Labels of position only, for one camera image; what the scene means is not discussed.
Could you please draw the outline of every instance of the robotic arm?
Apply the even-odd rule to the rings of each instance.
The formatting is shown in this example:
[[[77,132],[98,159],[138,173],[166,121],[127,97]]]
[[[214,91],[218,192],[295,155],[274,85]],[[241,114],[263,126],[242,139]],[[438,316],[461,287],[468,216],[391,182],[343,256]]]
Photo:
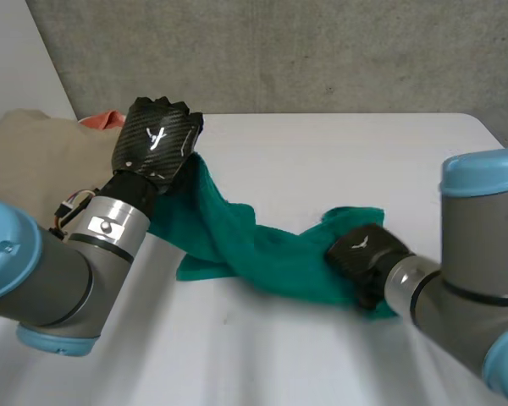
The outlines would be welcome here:
[[[508,149],[443,165],[442,264],[387,230],[352,230],[328,260],[354,281],[359,303],[382,299],[508,398]]]
[[[63,244],[22,211],[0,203],[0,315],[19,340],[83,356],[99,338],[149,228],[202,131],[202,115],[167,98],[131,106],[113,152],[113,177]]]
[[[178,178],[202,124],[182,102],[137,99],[113,152],[113,177],[67,244],[0,203],[0,315],[19,321],[21,342],[55,354],[91,352],[155,200]],[[356,285],[362,307],[386,299],[508,398],[508,150],[449,159],[441,191],[441,265],[375,225],[352,230],[327,257]]]

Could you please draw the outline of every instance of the green towel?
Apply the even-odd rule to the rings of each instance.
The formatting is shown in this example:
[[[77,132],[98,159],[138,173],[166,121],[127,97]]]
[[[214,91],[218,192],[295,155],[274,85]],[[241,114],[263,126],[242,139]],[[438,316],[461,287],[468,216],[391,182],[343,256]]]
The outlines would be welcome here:
[[[253,286],[294,299],[352,305],[354,288],[324,260],[325,252],[353,228],[382,224],[376,208],[338,207],[300,235],[256,225],[254,209],[229,203],[218,192],[207,165],[193,154],[189,174],[171,195],[158,199],[149,233],[186,252],[180,281],[243,277]],[[382,303],[375,317],[393,315]]]

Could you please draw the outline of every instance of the beige cloth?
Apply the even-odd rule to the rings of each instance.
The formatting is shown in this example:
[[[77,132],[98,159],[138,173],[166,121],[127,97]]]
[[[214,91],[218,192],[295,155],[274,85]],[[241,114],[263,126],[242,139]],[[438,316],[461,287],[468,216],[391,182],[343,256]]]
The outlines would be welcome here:
[[[119,132],[88,129],[34,110],[7,113],[0,122],[0,200],[51,227],[63,200],[79,189],[101,188],[111,178]]]

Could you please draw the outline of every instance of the concrete wall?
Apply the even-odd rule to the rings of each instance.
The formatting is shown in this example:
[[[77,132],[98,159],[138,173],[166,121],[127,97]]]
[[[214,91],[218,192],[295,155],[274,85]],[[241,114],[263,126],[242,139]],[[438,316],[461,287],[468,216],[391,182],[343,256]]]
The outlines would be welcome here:
[[[75,111],[468,112],[508,145],[508,0],[28,0]]]

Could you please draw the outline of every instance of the cable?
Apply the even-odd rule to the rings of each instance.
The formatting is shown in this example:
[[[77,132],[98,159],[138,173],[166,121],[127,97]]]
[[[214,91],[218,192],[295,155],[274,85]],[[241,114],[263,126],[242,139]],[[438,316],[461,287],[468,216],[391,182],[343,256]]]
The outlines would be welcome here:
[[[73,205],[75,203],[75,201],[77,200],[77,198],[81,195],[90,195],[90,196],[94,197],[94,196],[96,196],[96,193],[94,193],[94,191],[88,190],[88,189],[78,190],[77,192],[73,193],[66,201]]]
[[[88,195],[81,203],[79,203],[79,205],[74,210],[72,210],[67,216],[65,216],[63,220],[59,223],[60,231],[62,231],[62,229],[66,227],[69,222],[71,222],[74,218],[76,218],[79,213],[81,213],[83,210],[86,209],[88,204],[91,202],[92,197],[96,195],[95,192],[92,192],[91,190],[90,192],[91,195]]]

